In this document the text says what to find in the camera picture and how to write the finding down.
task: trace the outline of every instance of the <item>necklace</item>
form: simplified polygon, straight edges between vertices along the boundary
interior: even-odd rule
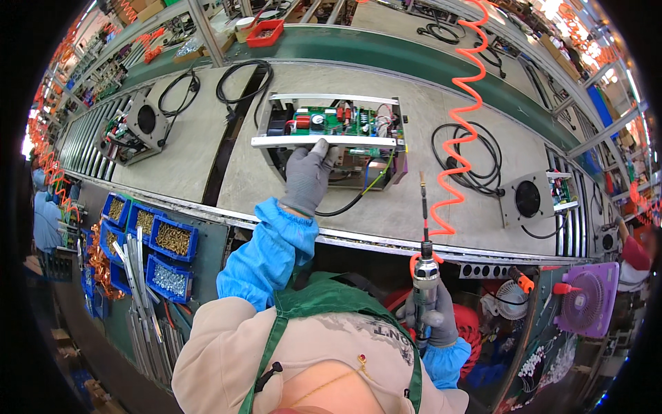
[[[294,404],[290,405],[290,408],[294,407],[296,404],[299,404],[301,401],[303,401],[304,399],[310,397],[313,393],[319,391],[320,389],[326,387],[327,385],[329,385],[329,384],[331,384],[331,383],[333,383],[333,382],[336,382],[336,381],[338,381],[338,380],[341,380],[342,378],[345,378],[346,376],[352,375],[352,374],[354,374],[354,373],[356,373],[356,372],[359,372],[359,371],[363,372],[363,374],[365,374],[365,376],[368,378],[368,380],[371,380],[371,381],[372,381],[372,378],[370,378],[370,375],[368,375],[367,371],[365,370],[365,361],[366,361],[366,359],[365,359],[365,355],[361,354],[361,355],[357,356],[356,358],[357,358],[357,359],[359,360],[359,362],[361,363],[361,366],[360,366],[359,368],[356,368],[355,370],[352,370],[352,371],[346,372],[345,374],[342,374],[342,375],[339,376],[338,378],[336,378],[336,379],[334,379],[334,380],[330,380],[329,382],[326,382],[325,384],[322,384],[321,386],[315,388],[315,389],[312,390],[311,392],[307,393],[307,394],[304,395],[303,397],[301,397],[301,398],[299,398],[298,400],[296,400],[296,401],[294,402]]]

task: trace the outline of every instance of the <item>beige jacket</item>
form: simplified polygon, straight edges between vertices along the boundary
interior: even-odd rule
[[[237,413],[254,385],[275,308],[256,312],[239,297],[204,304],[195,313],[191,337],[184,346],[172,378],[172,389],[186,414]],[[267,369],[278,361],[283,372],[275,374],[263,391],[255,394],[253,413],[267,414],[281,401],[283,382],[309,366],[337,360],[359,368],[386,414],[413,414],[404,398],[414,369],[409,341],[390,324],[358,313],[324,313],[291,319]],[[439,391],[425,368],[420,414],[464,413],[469,396],[459,389]]]

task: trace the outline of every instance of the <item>yellow-green wire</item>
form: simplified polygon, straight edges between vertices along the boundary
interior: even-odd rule
[[[395,154],[395,150],[392,150],[392,151],[391,151],[391,156],[389,157],[389,162],[386,164],[386,167],[384,167],[384,169],[381,170],[381,172],[379,173],[379,175],[377,176],[377,178],[375,178],[375,181],[373,181],[369,186],[367,186],[367,187],[365,188],[365,190],[363,190],[363,192],[361,193],[361,195],[367,193],[368,190],[371,189],[372,186],[375,185],[375,184],[377,183],[377,181],[379,181],[379,179],[380,179],[384,174],[386,174],[386,171],[387,171],[387,170],[389,169],[389,167],[391,166],[391,162],[393,162],[393,155],[394,155],[394,154]]]

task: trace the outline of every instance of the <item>blue shirt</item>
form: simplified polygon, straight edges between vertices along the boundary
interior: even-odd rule
[[[32,183],[37,188],[37,191],[48,191],[48,183],[46,183],[46,173],[43,168],[37,168],[32,171]]]
[[[285,289],[294,265],[302,266],[314,256],[319,227],[314,219],[292,215],[272,197],[256,205],[261,222],[253,237],[228,257],[216,277],[218,298],[241,297],[260,312],[273,306],[273,291]],[[445,348],[428,346],[423,365],[438,389],[457,388],[459,370],[471,346],[462,338]]]
[[[37,249],[44,253],[53,253],[57,246],[62,245],[62,235],[58,232],[58,220],[62,212],[58,206],[47,201],[50,194],[39,191],[34,196],[34,227],[32,236]]]

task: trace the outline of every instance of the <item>white fan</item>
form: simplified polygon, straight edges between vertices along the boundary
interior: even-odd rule
[[[513,303],[522,303],[526,301],[529,295],[524,293],[522,288],[517,286],[514,280],[508,280],[496,291],[496,297]],[[528,306],[528,302],[523,305],[511,305],[500,300],[496,301],[496,308],[499,314],[511,321],[523,318],[526,315]]]

